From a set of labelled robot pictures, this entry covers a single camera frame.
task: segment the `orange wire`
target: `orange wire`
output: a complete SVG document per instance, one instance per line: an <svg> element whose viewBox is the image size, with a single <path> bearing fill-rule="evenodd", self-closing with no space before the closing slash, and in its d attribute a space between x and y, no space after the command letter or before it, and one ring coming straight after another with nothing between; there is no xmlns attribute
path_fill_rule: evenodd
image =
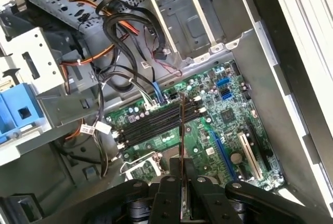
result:
<svg viewBox="0 0 333 224"><path fill-rule="evenodd" d="M72 2L81 2L81 3L87 3L89 4L90 6L92 6L93 8L96 8L97 5L91 1L91 0L72 0ZM106 10L103 9L103 12L108 15L108 16L111 16L112 14ZM131 24L129 24L128 22L126 21L119 21L120 24L122 24L124 27L128 28L129 30L131 30L133 33L135 33L136 35L138 35L140 32L139 30L137 30L135 27L133 27Z"/></svg>
<svg viewBox="0 0 333 224"><path fill-rule="evenodd" d="M62 72L63 72L63 74L66 78L65 87L66 87L66 93L68 93L69 92L68 71L67 71L67 69L65 68L64 65L61 64L60 67L61 67Z"/></svg>
<svg viewBox="0 0 333 224"><path fill-rule="evenodd" d="M82 119L80 119L80 124L79 124L79 127L77 128L77 130L76 130L74 133L72 133L72 134L70 134L69 136L67 136L67 137L65 138L65 140L69 140L69 139L72 139L73 137L78 136L78 135L80 134L81 125L82 125L83 123L84 123L84 119L82 118Z"/></svg>
<svg viewBox="0 0 333 224"><path fill-rule="evenodd" d="M127 39L129 37L129 34L125 34L124 36L121 37L121 40L124 41L125 39ZM89 59L85 59L82 60L80 63L78 62L62 62L61 65L68 65L68 66L72 66L75 67L77 65L83 65L83 64L88 64L102 56L104 56L105 54L107 54L108 52L110 52L112 49L114 48L114 45L109 46L107 49L105 49L104 51L102 51L101 53L89 58Z"/></svg>

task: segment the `sticker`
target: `sticker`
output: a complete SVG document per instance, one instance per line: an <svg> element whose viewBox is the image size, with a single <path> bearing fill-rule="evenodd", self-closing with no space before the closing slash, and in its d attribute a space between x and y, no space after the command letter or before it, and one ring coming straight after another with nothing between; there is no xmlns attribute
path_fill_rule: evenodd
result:
<svg viewBox="0 0 333 224"><path fill-rule="evenodd" d="M110 125L107 125L101 121L98 121L95 125L95 129L108 135L110 134L110 131L111 131L111 126Z"/></svg>
<svg viewBox="0 0 333 224"><path fill-rule="evenodd" d="M142 64L142 66L143 66L144 69L147 69L147 68L151 67L151 65L148 62L146 62L146 61L142 61L141 64Z"/></svg>
<svg viewBox="0 0 333 224"><path fill-rule="evenodd" d="M88 134L88 135L93 135L95 132L95 127L87 125L87 124L82 124L80 128L80 133Z"/></svg>
<svg viewBox="0 0 333 224"><path fill-rule="evenodd" d="M210 148L206 149L206 153L207 153L207 155L212 155L212 154L214 154L214 153L215 153L214 148L213 148L213 147L210 147Z"/></svg>

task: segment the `black ram slot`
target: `black ram slot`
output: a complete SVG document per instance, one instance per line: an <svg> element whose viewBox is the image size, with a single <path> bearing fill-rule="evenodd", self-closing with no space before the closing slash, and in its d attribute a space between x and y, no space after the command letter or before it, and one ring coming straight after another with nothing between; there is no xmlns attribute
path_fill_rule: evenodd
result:
<svg viewBox="0 0 333 224"><path fill-rule="evenodd" d="M192 113L190 116L186 116L185 118L185 123L188 123L190 121L193 121L195 119L197 119L198 117L200 117L199 113ZM179 122L178 121L174 121L173 123L169 123L165 126L163 126L162 128L155 128L153 130L151 130L150 132L146 133L143 136L136 136L134 139L129 139L129 142L126 144L126 147L132 147L134 145L140 144L144 141L147 141L155 136L161 135L167 131L170 131L176 127L179 126Z"/></svg>
<svg viewBox="0 0 333 224"><path fill-rule="evenodd" d="M196 108L190 107L185 110L185 116L188 116L189 114L195 112ZM126 140L131 140L132 138L141 137L142 135L148 133L151 131L151 129L159 129L162 128L164 125L167 125L168 123L172 123L178 121L180 122L180 116L179 114L173 114L168 117L165 117L163 119L156 120L155 122L151 124L147 124L144 127L145 128L139 128L136 130L129 130L129 131L123 131L122 134L126 136Z"/></svg>
<svg viewBox="0 0 333 224"><path fill-rule="evenodd" d="M196 108L194 108L194 106L191 106L191 105L189 105L187 107L187 110L195 111L195 109ZM122 130L121 132L129 135L131 133L137 133L138 131L144 131L145 129L150 130L152 126L160 125L161 123L163 123L165 121L169 121L171 118L173 118L175 116L179 116L179 113L177 111L171 111L171 112L165 113L162 116L154 117L154 119L149 120L139 126L135 126L131 129L127 129L127 130Z"/></svg>
<svg viewBox="0 0 333 224"><path fill-rule="evenodd" d="M251 122L250 121L246 121L246 125L247 125L247 129L249 131L249 134L250 134L250 138L251 138L251 140L254 143L254 146L258 147L259 154L260 154L260 156L262 158L262 161L264 162L264 165L265 165L267 171L271 171L272 168L271 168L270 162L267 159L265 149L262 147L262 145L258 141L257 134L255 133L255 130L254 130Z"/></svg>
<svg viewBox="0 0 333 224"><path fill-rule="evenodd" d="M186 102L186 107L190 106L193 102L188 101ZM156 114L152 114L148 117L145 117L142 120L139 120L137 122L134 122L127 126L126 128L123 129L124 132L132 130L132 129L137 129L137 128L142 128L142 126L146 124L152 124L156 122L159 118L164 118L166 115L172 114L172 113L178 113L179 112L179 103L177 103L175 106L171 106L171 108L162 110L157 112Z"/></svg>

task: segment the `chip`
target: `chip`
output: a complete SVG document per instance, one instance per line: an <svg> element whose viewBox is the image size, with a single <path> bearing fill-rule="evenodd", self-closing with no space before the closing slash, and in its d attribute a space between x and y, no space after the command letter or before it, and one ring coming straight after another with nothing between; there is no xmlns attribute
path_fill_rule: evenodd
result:
<svg viewBox="0 0 333 224"><path fill-rule="evenodd" d="M236 120L233 109L227 109L225 111L222 111L221 117L222 117L223 123L225 123L225 124L231 123L232 121Z"/></svg>

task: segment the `ram slot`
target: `ram slot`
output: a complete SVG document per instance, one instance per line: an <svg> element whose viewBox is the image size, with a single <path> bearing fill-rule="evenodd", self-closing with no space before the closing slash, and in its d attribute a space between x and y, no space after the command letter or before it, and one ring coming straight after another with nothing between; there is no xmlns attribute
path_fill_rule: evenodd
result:
<svg viewBox="0 0 333 224"><path fill-rule="evenodd" d="M249 144L248 139L246 138L246 135L243 132L240 132L237 134L239 141L243 147L245 156L249 162L249 165L253 171L253 174L255 176L256 179L258 180L262 180L263 179L263 175L260 169L260 166L258 164L258 162L255 159L255 156L251 150L251 145Z"/></svg>
<svg viewBox="0 0 333 224"><path fill-rule="evenodd" d="M190 107L191 105L192 105L191 101L186 102L187 108ZM129 126L124 128L122 130L122 132L130 133L132 131L137 131L138 129L144 128L151 124L155 124L156 121L167 118L168 116L174 115L174 114L179 114L179 103L177 103L177 105L175 105L175 106L172 106L171 108L162 110L162 111L158 112L157 114L145 117L137 122L130 124Z"/></svg>
<svg viewBox="0 0 333 224"><path fill-rule="evenodd" d="M192 112L192 113L185 113L185 123L188 123L190 121L193 121L197 118L201 117L201 114L199 112ZM179 115L170 119L167 122L163 122L161 125L154 125L152 126L152 129L149 131L146 131L144 134L134 134L130 137L127 135L124 135L126 140L126 147L132 147L134 145L140 144L144 141L147 141L155 136L162 135L163 133L170 131L174 128L177 128L179 126Z"/></svg>

